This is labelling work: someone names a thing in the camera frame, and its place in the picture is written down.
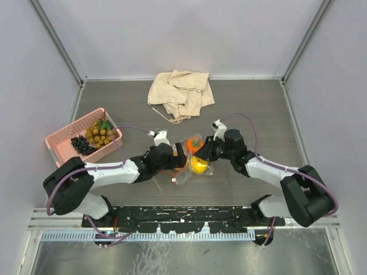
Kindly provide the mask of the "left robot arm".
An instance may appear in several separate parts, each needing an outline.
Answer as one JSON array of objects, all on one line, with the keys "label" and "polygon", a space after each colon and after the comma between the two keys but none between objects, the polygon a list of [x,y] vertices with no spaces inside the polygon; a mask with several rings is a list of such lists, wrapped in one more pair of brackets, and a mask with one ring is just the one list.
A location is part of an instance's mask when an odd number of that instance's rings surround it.
[{"label": "left robot arm", "polygon": [[72,157],[42,184],[48,195],[46,213],[81,213],[108,227],[113,224],[116,211],[105,196],[93,195],[91,190],[117,183],[145,182],[163,170],[183,168],[186,162],[180,143],[175,148],[165,143],[152,146],[144,155],[115,163],[87,163]]}]

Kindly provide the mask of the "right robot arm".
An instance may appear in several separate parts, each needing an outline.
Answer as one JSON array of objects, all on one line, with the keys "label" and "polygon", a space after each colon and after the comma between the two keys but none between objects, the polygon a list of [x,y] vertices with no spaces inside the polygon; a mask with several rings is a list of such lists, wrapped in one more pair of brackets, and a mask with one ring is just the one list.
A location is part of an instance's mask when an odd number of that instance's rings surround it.
[{"label": "right robot arm", "polygon": [[299,225],[309,227],[337,210],[335,198],[313,167],[288,168],[270,162],[250,151],[236,129],[225,131],[222,137],[208,136],[194,155],[209,162],[226,159],[237,173],[260,179],[282,191],[280,197],[265,195],[252,202],[251,217],[259,226],[279,217],[292,218]]}]

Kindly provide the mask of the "fake black grape bunch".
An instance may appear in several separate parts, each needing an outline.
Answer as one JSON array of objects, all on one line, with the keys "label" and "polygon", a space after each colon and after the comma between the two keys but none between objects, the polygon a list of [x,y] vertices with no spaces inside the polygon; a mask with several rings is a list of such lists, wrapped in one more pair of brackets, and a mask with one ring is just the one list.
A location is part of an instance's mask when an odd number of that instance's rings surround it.
[{"label": "fake black grape bunch", "polygon": [[82,156],[89,156],[97,151],[97,148],[91,146],[83,135],[72,137],[70,141],[75,151]]}]

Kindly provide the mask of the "fake brown longan bunch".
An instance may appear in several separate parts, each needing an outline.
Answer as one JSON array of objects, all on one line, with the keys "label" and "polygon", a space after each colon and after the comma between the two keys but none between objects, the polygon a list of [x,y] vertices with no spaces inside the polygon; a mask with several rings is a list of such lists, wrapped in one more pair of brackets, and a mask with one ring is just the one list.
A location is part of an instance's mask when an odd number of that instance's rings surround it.
[{"label": "fake brown longan bunch", "polygon": [[101,117],[96,119],[92,125],[87,128],[84,140],[89,143],[89,146],[101,149],[112,141],[111,136],[114,134],[112,128],[113,125],[106,111],[104,111]]}]

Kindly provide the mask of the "clear zip top bag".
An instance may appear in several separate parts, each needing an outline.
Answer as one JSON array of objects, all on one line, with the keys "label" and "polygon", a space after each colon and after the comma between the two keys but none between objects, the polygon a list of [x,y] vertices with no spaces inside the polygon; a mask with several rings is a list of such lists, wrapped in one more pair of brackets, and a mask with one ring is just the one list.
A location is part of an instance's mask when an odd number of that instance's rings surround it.
[{"label": "clear zip top bag", "polygon": [[199,133],[184,138],[180,141],[180,145],[186,156],[185,165],[182,168],[161,172],[171,177],[171,182],[174,186],[186,184],[191,178],[196,179],[199,176],[213,175],[211,162],[194,156],[194,153],[204,145],[204,138]]}]

